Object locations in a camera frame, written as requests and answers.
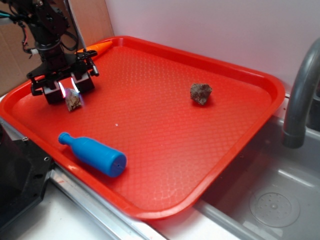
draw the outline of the white wall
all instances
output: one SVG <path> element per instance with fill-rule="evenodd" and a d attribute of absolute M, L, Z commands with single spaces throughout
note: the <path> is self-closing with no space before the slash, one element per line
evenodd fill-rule
<path fill-rule="evenodd" d="M 320 37 L 319 0 L 105 0 L 114 34 L 278 77 L 290 92 Z"/>

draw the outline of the bottle neck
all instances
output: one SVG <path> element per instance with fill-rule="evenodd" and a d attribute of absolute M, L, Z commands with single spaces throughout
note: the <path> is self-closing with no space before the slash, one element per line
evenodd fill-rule
<path fill-rule="evenodd" d="M 58 140 L 59 140 L 59 143 L 61 143 L 63 145 L 71 145 L 72 142 L 74 141 L 74 138 L 72 136 L 70 136 L 69 133 L 63 132 L 60 134 Z"/>

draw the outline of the drain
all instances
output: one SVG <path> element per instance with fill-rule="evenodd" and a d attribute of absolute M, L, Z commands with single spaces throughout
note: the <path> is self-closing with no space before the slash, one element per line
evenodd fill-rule
<path fill-rule="evenodd" d="M 250 210 L 260 223 L 274 228 L 293 224 L 300 214 L 298 200 L 278 187 L 256 191 L 250 198 Z"/>

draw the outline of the black machine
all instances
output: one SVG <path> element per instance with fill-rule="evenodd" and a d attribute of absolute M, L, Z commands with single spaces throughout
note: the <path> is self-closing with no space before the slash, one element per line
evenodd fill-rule
<path fill-rule="evenodd" d="M 60 102 L 64 97 L 59 81 L 70 77 L 80 93 L 95 88 L 91 76 L 98 76 L 99 72 L 91 57 L 97 52 L 86 49 L 77 52 L 79 34 L 74 36 L 67 31 L 68 19 L 53 6 L 52 0 L 0 2 L 10 8 L 10 12 L 0 10 L 0 25 L 3 22 L 19 25 L 24 35 L 23 51 L 30 55 L 39 53 L 41 57 L 41 65 L 27 74 L 32 95 L 44 94 L 49 104 Z M 34 37 L 35 48 L 28 48 L 25 25 Z M 62 35 L 72 38 L 74 46 L 67 47 Z M 51 157 L 34 142 L 26 137 L 12 141 L 0 124 L 0 232 L 41 202 L 52 167 Z"/>
<path fill-rule="evenodd" d="M 70 27 L 67 17 L 60 9 L 54 7 L 52 0 L 0 0 L 9 4 L 11 13 L 0 11 L 0 20 L 9 18 L 18 24 L 24 34 L 22 48 L 27 54 L 39 53 L 42 64 L 26 76 L 31 80 L 32 95 L 44 94 L 49 104 L 64 99 L 59 81 L 72 77 L 80 93 L 95 88 L 91 76 L 99 72 L 91 57 L 96 56 L 94 50 L 65 53 L 65 49 L 74 51 L 79 46 L 79 36 L 67 31 Z M 35 48 L 27 48 L 27 31 L 29 27 Z M 67 35 L 75 41 L 73 47 L 67 47 L 61 40 Z"/>

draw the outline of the tray rim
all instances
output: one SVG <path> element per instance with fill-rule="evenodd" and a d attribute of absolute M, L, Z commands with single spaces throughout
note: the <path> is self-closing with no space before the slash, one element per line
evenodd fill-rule
<path fill-rule="evenodd" d="M 232 146 L 233 151 L 231 152 L 229 150 L 221 158 L 218 164 L 206 176 L 204 176 L 203 181 L 201 181 L 196 186 L 196 188 L 191 192 L 191 194 L 189 194 L 184 200 L 182 200 L 179 203 L 176 203 L 174 206 L 168 209 L 163 209 L 163 210 L 144 210 L 133 204 L 128 205 L 128 200 L 126 200 L 122 195 L 108 188 L 106 185 L 102 184 L 99 180 L 94 178 L 89 172 L 80 169 L 78 166 L 76 168 L 68 167 L 69 164 L 72 164 L 72 165 L 76 165 L 76 164 L 73 161 L 69 160 L 67 157 L 65 157 L 62 153 L 55 151 L 56 149 L 54 147 L 52 147 L 49 143 L 47 143 L 45 140 L 43 140 L 41 137 L 35 134 L 31 129 L 24 126 L 21 122 L 19 122 L 19 120 L 15 119 L 12 115 L 10 115 L 10 109 L 12 109 L 12 107 L 21 99 L 21 95 L 23 95 L 22 97 L 24 97 L 30 94 L 31 82 L 29 80 L 21 84 L 20 86 L 14 88 L 13 90 L 11 90 L 2 99 L 2 101 L 0 102 L 0 116 L 5 121 L 11 124 L 16 130 L 18 130 L 23 135 L 28 136 L 28 138 L 33 140 L 37 145 L 39 145 L 41 148 L 43 148 L 45 151 L 51 154 L 53 159 L 59 159 L 59 161 L 57 161 L 58 165 L 60 165 L 63 169 L 68 170 L 68 172 L 70 172 L 80 181 L 82 181 L 87 186 L 92 188 L 95 192 L 97 192 L 100 196 L 105 198 L 107 201 L 110 201 L 120 210 L 138 219 L 152 220 L 152 219 L 166 218 L 174 214 L 177 214 L 182 210 L 188 208 L 189 206 L 193 205 L 201 196 L 201 193 L 203 193 L 217 177 L 215 168 L 221 167 L 219 165 L 222 165 L 223 162 L 225 163 L 223 159 L 231 158 L 231 160 L 228 161 L 226 165 L 223 164 L 222 169 L 225 169 L 232 161 L 232 158 L 235 155 L 235 151 L 239 152 L 253 138 L 253 136 L 258 132 L 258 130 L 268 121 L 268 119 L 278 109 L 278 107 L 281 105 L 281 103 L 285 98 L 285 88 L 280 82 L 280 80 L 264 72 L 260 72 L 247 67 L 205 57 L 195 53 L 190 53 L 187 51 L 164 46 L 158 43 L 142 40 L 142 39 L 131 37 L 131 36 L 109 37 L 99 41 L 99 43 L 106 42 L 106 41 L 113 41 L 113 44 L 115 44 L 117 47 L 130 47 L 137 50 L 139 50 L 141 46 L 147 45 L 148 46 L 147 51 L 143 51 L 143 52 L 147 52 L 153 55 L 157 53 L 157 54 L 160 54 L 159 57 L 167 58 L 170 60 L 173 60 L 171 58 L 172 56 L 175 56 L 174 58 L 175 62 L 179 62 L 188 66 L 193 66 L 192 64 L 194 64 L 194 62 L 198 62 L 198 63 L 201 63 L 200 69 L 203 69 L 206 71 L 210 71 L 208 67 L 212 68 L 212 65 L 222 67 L 222 69 L 225 71 L 223 72 L 224 74 L 230 75 L 231 73 L 234 74 L 236 72 L 240 78 L 245 76 L 246 80 L 245 81 L 242 80 L 242 82 L 246 82 L 249 84 L 253 84 L 254 82 L 255 86 L 264 89 L 266 92 L 269 93 L 271 97 L 271 104 L 269 105 L 269 107 L 263 112 L 263 114 L 257 119 L 257 121 L 249 128 L 249 130 Z"/>

